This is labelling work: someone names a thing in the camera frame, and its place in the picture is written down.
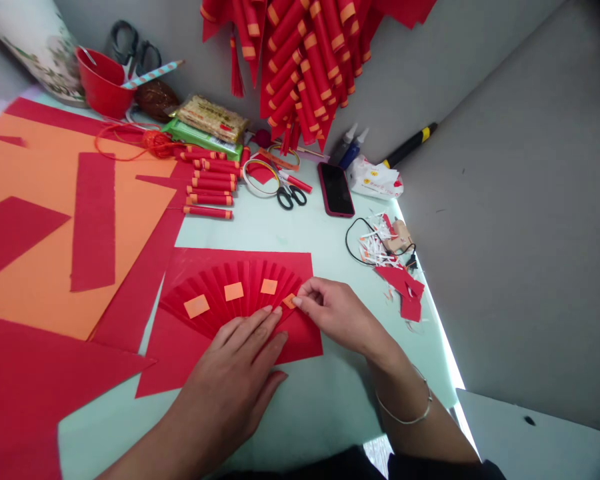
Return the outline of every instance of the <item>yellow and black marker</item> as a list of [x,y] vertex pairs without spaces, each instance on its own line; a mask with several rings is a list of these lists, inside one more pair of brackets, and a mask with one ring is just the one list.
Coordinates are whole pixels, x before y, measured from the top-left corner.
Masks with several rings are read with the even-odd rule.
[[396,150],[387,157],[382,164],[386,168],[394,168],[402,159],[404,159],[408,154],[412,151],[416,150],[420,145],[426,142],[431,134],[435,132],[436,128],[438,128],[438,124],[436,122],[430,124],[430,126],[420,130],[414,136],[412,136],[409,140],[400,145]]

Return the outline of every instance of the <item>ball of red string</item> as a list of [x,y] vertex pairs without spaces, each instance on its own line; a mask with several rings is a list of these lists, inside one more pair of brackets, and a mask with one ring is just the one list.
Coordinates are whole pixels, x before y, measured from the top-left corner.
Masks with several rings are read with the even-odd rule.
[[[153,127],[154,129],[145,130],[141,128],[146,126]],[[129,128],[131,128],[132,133],[136,135],[142,134],[142,140],[139,142],[133,142],[120,138],[120,136],[117,134],[117,131],[126,129],[127,132],[129,132]],[[112,123],[104,129],[100,130],[100,133],[98,133],[98,135],[96,135],[96,137],[94,138],[93,144],[95,146],[95,149],[105,157],[121,161],[135,160],[136,158],[140,157],[146,152],[150,152],[150,154],[152,154],[156,158],[165,159],[173,156],[174,147],[183,147],[186,145],[186,143],[174,142],[170,134],[161,132],[159,128],[160,126],[154,123]],[[98,142],[101,138],[104,137],[104,135],[107,132],[112,132],[118,141],[127,143],[129,145],[142,146],[144,150],[138,153],[136,156],[128,159],[121,159],[110,153],[103,152],[100,149]]]

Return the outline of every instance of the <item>blue glue bottle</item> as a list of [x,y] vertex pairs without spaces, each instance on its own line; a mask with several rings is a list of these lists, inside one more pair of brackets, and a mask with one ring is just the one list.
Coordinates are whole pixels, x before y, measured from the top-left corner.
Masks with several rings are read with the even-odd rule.
[[347,150],[349,150],[351,142],[353,141],[356,128],[358,128],[358,124],[354,123],[350,130],[345,133],[344,137],[340,139],[340,142],[338,142],[338,144],[332,150],[331,155],[329,156],[330,165],[338,165],[345,156],[345,153]]
[[349,146],[349,149],[345,153],[345,156],[342,157],[342,160],[340,160],[340,167],[342,168],[342,170],[346,170],[348,166],[350,166],[351,162],[354,161],[355,158],[358,156],[358,153],[360,153],[360,145],[362,145],[365,142],[365,138],[368,132],[369,128],[365,128],[364,132],[358,135],[358,137],[353,142],[351,142],[351,146]]

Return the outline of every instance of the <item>table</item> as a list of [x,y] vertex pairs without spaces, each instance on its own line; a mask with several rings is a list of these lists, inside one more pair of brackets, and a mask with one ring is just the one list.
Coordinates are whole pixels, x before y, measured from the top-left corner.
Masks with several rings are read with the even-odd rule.
[[[65,107],[46,94],[29,97],[98,118],[94,112]],[[304,158],[296,176],[314,187],[305,207],[285,211],[275,197],[256,198],[242,183],[237,190],[232,222],[188,217],[176,246],[311,252],[314,274],[350,284],[429,379],[442,404],[447,408],[454,406],[457,397],[431,296],[423,297],[425,321],[417,325],[416,332],[410,331],[400,317],[398,300],[390,302],[384,296],[388,292],[384,280],[372,268],[349,256],[344,237],[353,219],[325,213],[316,164]],[[352,196],[356,217],[380,211],[386,211],[392,220],[401,217],[395,201]],[[365,228],[358,222],[352,230],[352,242],[356,232],[366,233]],[[145,330],[141,354],[149,343],[156,308],[157,303]],[[322,357],[278,366],[289,374],[288,380],[276,392],[256,434],[224,464],[221,472],[290,469],[382,435],[364,359],[324,335],[322,341]],[[59,451],[66,480],[91,479],[102,472],[158,422],[178,394],[174,390],[135,399],[138,382],[139,375],[60,422]]]

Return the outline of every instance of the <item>black cable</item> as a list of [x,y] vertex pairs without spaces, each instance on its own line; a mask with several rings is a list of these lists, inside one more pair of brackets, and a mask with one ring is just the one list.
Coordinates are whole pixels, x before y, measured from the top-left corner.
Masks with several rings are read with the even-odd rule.
[[[374,267],[375,263],[370,263],[370,262],[365,262],[363,260],[360,260],[358,257],[356,257],[351,252],[351,249],[349,248],[349,232],[351,231],[351,229],[353,228],[353,226],[355,225],[355,223],[358,220],[362,220],[365,223],[365,225],[369,228],[369,231],[372,232],[372,233],[374,233],[378,237],[378,240],[380,240],[380,242],[382,242],[382,238],[380,238],[380,235],[378,235],[378,232],[376,232],[376,230],[373,229],[373,227],[369,224],[369,222],[366,221],[362,217],[358,217],[358,218],[356,218],[356,220],[353,221],[353,223],[351,224],[351,226],[347,229],[347,232],[345,233],[345,246],[347,247],[347,251],[349,252],[350,256],[352,256],[352,258],[354,260],[356,260],[356,261],[358,261],[358,262],[360,262],[360,263],[362,263],[364,265],[371,265],[371,266]],[[385,250],[385,251],[387,252],[388,255],[395,255],[396,257],[399,257],[400,255],[404,255],[411,247],[413,247],[413,252],[412,252],[412,255],[411,255],[411,261],[413,262],[412,265],[416,265],[413,268],[417,268],[417,264],[415,263],[415,248],[416,248],[415,243],[409,244],[409,246],[402,253],[391,253],[390,251],[387,251],[387,250]]]

